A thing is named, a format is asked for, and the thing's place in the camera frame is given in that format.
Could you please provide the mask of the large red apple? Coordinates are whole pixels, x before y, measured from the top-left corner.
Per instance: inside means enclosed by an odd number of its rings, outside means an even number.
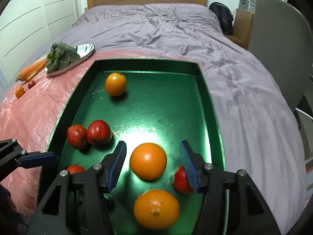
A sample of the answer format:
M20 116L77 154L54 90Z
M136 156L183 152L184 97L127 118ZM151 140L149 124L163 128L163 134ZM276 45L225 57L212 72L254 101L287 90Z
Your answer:
M103 145L112 139L112 131L106 121L95 120L89 125L86 136L91 145Z

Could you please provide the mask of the orange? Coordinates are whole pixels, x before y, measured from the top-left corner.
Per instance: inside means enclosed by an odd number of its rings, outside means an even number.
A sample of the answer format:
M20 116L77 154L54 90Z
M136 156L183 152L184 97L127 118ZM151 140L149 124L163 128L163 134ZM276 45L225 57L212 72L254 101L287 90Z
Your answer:
M178 221L180 204L169 192L153 189L136 199L133 214L136 221L144 228L163 230Z
M130 168L141 180L159 179L167 166L167 156L162 147L155 143L137 146L130 156Z
M117 97L124 93L127 87L127 79L121 73L111 73L105 81L104 88L106 92L112 96Z
M15 96L17 99L21 98L25 94L25 89L22 86L19 86L15 89Z

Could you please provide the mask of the dark purple plum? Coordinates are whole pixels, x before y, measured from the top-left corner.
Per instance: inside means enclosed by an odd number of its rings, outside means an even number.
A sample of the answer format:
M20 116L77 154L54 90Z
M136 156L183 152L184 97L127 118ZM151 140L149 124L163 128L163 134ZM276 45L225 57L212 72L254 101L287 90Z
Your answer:
M107 212L112 213L115 210L115 201L113 197L110 194L104 194L103 196Z

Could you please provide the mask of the pink plastic sheet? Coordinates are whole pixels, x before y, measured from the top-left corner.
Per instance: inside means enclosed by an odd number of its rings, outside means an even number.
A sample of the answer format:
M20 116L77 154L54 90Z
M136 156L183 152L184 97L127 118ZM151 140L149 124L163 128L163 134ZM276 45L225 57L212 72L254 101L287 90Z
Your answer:
M96 52L81 65L55 78L49 79L41 72L35 77L34 89L17 98L16 88L12 88L1 102L1 139L15 138L28 152L45 152L64 105L92 63L132 57L185 60L181 55L116 49ZM30 216L37 207L40 173L41 168L18 168L1 182L11 193L17 212L22 215Z

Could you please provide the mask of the small red tomato back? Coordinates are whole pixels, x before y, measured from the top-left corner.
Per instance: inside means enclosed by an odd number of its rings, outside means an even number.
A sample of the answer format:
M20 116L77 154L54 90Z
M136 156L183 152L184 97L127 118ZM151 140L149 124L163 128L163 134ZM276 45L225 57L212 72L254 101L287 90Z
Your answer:
M33 88L36 85L36 82L34 80L31 80L28 82L28 89Z

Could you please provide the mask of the orange carrot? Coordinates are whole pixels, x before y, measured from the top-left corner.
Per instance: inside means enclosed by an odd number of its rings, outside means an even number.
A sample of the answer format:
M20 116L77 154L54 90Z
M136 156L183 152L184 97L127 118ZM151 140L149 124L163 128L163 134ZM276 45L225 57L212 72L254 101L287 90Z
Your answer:
M41 59L39 61L36 61L32 65L22 69L18 76L16 77L15 81L26 81L28 78L34 76L36 73L41 71L45 67L46 59Z

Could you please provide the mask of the green rectangular tray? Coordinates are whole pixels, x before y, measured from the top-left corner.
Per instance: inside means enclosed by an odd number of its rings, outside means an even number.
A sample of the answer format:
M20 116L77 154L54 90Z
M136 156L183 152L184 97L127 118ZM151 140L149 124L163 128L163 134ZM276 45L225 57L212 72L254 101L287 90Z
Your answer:
M127 79L123 94L110 96L104 84L111 73ZM89 126L106 121L111 141L84 152L73 149L66 139L71 125ZM172 185L172 176L181 165L180 142L186 140L206 162L224 169L226 159L220 126L205 79L198 63L163 59L111 59L95 61L82 77L60 114L47 149L58 155L52 167L43 167L38 196L42 198L59 171L70 165L89 168L111 153L119 141L127 155L142 143L155 143L167 155L163 175L154 182L136 176L125 160L116 188L110 193L115 210L110 214L116 234L149 234L134 219L135 200L151 189L168 191L180 203L180 217L162 234L191 234L203 201L200 194L183 195Z

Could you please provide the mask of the green leafy vegetable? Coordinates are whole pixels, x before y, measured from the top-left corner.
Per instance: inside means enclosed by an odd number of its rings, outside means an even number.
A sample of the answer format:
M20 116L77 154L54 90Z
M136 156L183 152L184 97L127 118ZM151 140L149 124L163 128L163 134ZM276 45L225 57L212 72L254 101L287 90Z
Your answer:
M80 60L77 49L64 42L55 42L52 44L50 53L46 57L46 72L52 73L64 69L71 63Z

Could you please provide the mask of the white striped plate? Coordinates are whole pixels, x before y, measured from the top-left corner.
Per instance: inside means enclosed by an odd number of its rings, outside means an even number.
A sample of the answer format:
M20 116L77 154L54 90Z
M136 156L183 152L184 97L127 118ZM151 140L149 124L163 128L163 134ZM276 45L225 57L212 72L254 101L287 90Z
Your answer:
M61 41L53 43L46 57L44 73L49 77L62 75L86 61L94 51L95 46L90 43L75 47Z

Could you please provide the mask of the white wardrobe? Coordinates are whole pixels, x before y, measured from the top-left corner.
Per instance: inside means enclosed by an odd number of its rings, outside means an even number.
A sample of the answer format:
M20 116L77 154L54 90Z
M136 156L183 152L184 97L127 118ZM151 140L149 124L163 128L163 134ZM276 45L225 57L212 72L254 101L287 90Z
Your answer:
M1 14L1 83L13 81L38 48L76 20L75 0L10 0Z

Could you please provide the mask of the grey office chair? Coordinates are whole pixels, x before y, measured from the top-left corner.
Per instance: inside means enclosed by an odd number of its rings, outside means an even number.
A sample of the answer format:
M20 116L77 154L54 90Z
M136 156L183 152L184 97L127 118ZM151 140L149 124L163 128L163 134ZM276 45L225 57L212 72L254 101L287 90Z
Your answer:
M268 70L300 126L296 108L312 68L312 30L305 17L281 0L256 0L248 51Z

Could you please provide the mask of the wooden nightstand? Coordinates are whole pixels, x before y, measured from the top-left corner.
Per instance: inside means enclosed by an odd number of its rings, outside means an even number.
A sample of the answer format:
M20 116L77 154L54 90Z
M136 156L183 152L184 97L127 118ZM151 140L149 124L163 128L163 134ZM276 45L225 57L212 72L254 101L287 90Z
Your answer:
M233 33L224 36L241 48L247 50L253 27L254 13L237 9L233 24Z

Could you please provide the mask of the black backpack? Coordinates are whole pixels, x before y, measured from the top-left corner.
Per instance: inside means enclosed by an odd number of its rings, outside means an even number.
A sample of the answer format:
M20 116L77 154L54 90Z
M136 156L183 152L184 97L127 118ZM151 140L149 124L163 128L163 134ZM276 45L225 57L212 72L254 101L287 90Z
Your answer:
M221 30L224 34L233 34L233 15L229 8L222 3L213 2L209 9L216 15L220 23Z

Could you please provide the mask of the white storage box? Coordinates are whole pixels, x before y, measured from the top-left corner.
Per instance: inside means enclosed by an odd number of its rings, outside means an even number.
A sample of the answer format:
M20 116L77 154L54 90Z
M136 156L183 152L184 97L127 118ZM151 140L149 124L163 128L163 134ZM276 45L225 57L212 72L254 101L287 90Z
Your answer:
M239 0L238 9L255 13L255 1L256 0Z

